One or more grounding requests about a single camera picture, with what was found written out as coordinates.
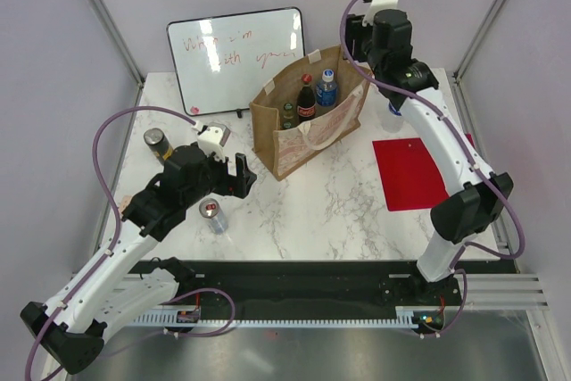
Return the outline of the clear soda water bottle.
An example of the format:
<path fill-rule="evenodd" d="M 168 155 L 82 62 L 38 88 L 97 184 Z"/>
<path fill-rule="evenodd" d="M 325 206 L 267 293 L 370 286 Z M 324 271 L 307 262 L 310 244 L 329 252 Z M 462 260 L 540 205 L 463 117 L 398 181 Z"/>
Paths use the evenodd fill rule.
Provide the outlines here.
<path fill-rule="evenodd" d="M 286 120 L 282 123 L 282 130 L 289 130 L 295 128 L 296 125 L 292 120 Z"/>

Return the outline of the blue-label water bottle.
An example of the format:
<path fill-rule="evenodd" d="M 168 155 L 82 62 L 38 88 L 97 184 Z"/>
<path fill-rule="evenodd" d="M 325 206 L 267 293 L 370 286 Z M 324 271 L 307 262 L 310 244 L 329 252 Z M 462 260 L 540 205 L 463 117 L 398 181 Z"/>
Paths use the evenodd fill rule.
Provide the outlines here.
<path fill-rule="evenodd" d="M 390 134 L 400 132 L 404 123 L 401 114 L 396 111 L 390 103 L 381 111 L 379 119 L 382 129 Z"/>
<path fill-rule="evenodd" d="M 321 80 L 316 84 L 317 105 L 326 110 L 333 109 L 337 101 L 337 88 L 335 72 L 331 69 L 323 70 Z"/>

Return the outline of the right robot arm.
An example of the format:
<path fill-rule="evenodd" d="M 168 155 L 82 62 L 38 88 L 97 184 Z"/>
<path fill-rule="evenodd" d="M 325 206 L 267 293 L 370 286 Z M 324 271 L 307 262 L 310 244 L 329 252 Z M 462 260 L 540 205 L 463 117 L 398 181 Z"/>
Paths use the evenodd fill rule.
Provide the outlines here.
<path fill-rule="evenodd" d="M 434 233 L 418 258 L 420 274 L 408 283 L 415 302 L 430 303 L 463 247 L 499 218 L 513 180 L 508 173 L 495 173 L 478 154 L 451 116 L 432 70 L 413 57 L 406 12 L 385 9 L 371 21 L 350 14 L 343 24 L 346 56 L 369 66 L 380 93 L 417 131 L 448 195 L 430 211 Z"/>

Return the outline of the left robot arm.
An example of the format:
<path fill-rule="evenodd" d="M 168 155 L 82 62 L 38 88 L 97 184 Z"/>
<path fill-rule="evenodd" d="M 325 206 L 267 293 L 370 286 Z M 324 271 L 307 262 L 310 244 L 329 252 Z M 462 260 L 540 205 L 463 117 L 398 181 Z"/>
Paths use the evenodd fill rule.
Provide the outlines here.
<path fill-rule="evenodd" d="M 178 273 L 175 258 L 121 294 L 112 291 L 172 229 L 186 212 L 210 194 L 244 199 L 256 180 L 244 154 L 228 159 L 193 143 L 176 148 L 143 190 L 123 211 L 116 211 L 116 232 L 56 295 L 29 302 L 21 319 L 35 337 L 32 348 L 44 348 L 59 368 L 75 375 L 93 363 L 105 344 L 123 327 L 152 307 L 193 299 L 195 281 Z"/>

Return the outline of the brown canvas tote bag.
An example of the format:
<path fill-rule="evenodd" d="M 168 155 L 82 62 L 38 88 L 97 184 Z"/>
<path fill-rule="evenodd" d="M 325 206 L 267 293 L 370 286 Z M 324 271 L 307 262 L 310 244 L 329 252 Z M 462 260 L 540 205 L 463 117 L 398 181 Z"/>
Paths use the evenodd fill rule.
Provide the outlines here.
<path fill-rule="evenodd" d="M 283 128 L 283 108 L 294 104 L 302 89 L 302 76 L 318 78 L 334 72 L 338 85 L 336 107 L 317 118 L 289 129 Z M 359 116 L 369 90 L 364 79 L 370 71 L 353 67 L 340 46 L 316 50 L 282 69 L 250 102 L 253 151 L 278 181 L 332 144 L 360 127 Z"/>

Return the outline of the Coca-Cola glass bottle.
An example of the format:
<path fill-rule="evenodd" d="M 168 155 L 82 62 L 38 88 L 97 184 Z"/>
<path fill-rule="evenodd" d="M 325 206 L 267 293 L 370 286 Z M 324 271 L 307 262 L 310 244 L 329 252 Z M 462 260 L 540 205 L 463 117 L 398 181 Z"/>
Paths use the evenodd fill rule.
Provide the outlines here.
<path fill-rule="evenodd" d="M 300 123 L 313 120 L 316 115 L 316 97 L 311 86 L 312 76 L 302 75 L 302 89 L 297 97 L 296 111 Z"/>

